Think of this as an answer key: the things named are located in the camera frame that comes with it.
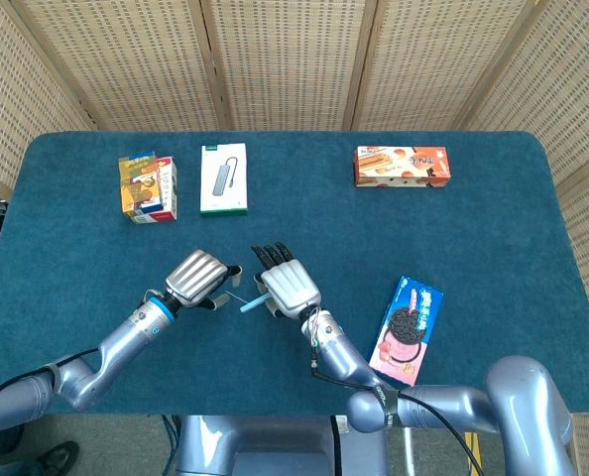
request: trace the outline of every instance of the pink snack box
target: pink snack box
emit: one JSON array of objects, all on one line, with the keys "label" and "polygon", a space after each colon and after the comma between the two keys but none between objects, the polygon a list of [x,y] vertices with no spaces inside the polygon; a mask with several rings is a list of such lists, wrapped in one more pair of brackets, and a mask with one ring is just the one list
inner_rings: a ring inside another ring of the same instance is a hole
[{"label": "pink snack box", "polygon": [[390,303],[370,359],[370,367],[414,385],[443,294],[402,277]]}]

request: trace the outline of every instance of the black shoe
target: black shoe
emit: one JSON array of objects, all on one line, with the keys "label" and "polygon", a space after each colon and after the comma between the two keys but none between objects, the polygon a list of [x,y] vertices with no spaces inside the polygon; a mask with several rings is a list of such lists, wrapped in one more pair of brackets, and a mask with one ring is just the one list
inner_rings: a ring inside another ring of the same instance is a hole
[{"label": "black shoe", "polygon": [[64,476],[72,469],[78,456],[78,444],[66,441],[42,454],[37,461],[44,468],[44,476]]}]

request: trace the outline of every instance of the cardboard box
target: cardboard box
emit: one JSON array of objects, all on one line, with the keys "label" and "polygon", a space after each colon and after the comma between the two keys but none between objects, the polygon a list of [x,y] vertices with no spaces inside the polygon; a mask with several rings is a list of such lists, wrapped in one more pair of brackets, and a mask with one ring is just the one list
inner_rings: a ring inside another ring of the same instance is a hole
[{"label": "cardboard box", "polygon": [[118,169],[123,213],[133,218],[163,209],[159,168],[153,151],[119,159]]},{"label": "cardboard box", "polygon": [[246,214],[246,198],[246,144],[202,146],[200,214]]},{"label": "cardboard box", "polygon": [[445,186],[451,178],[444,147],[359,146],[356,186]]},{"label": "cardboard box", "polygon": [[442,298],[431,286],[402,277],[385,314],[370,367],[414,385]]},{"label": "cardboard box", "polygon": [[157,223],[177,220],[177,178],[174,158],[156,158],[163,208],[150,213],[135,213],[132,220],[136,223]]}]

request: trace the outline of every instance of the white box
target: white box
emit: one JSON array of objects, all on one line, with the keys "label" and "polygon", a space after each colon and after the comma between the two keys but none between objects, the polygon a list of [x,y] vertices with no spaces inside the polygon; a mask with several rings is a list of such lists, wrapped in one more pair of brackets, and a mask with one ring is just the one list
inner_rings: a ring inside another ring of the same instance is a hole
[{"label": "white box", "polygon": [[246,144],[202,146],[200,214],[246,214],[246,198]]},{"label": "white box", "polygon": [[158,157],[156,162],[159,167],[160,192],[163,200],[163,209],[150,213],[135,214],[132,217],[136,223],[158,223],[161,221],[177,220],[177,182],[176,164],[174,158]]}]

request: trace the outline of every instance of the blue table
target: blue table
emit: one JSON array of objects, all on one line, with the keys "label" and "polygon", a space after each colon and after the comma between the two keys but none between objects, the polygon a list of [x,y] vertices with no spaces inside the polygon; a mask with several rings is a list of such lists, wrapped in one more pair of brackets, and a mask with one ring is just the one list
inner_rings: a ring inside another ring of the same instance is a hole
[{"label": "blue table", "polygon": [[[245,142],[247,216],[199,216],[200,146]],[[356,188],[358,145],[445,146],[444,189]],[[178,222],[120,211],[117,160],[173,154]],[[369,357],[400,275],[444,292],[418,382],[483,386],[502,356],[552,373],[589,411],[589,305],[541,144],[519,132],[71,132],[28,148],[0,238],[0,382],[97,345],[144,290],[202,248],[241,264],[282,240]],[[95,409],[106,413],[337,414],[348,390],[312,380],[293,321],[263,308],[184,311]],[[55,407],[55,411],[66,411]]]}]

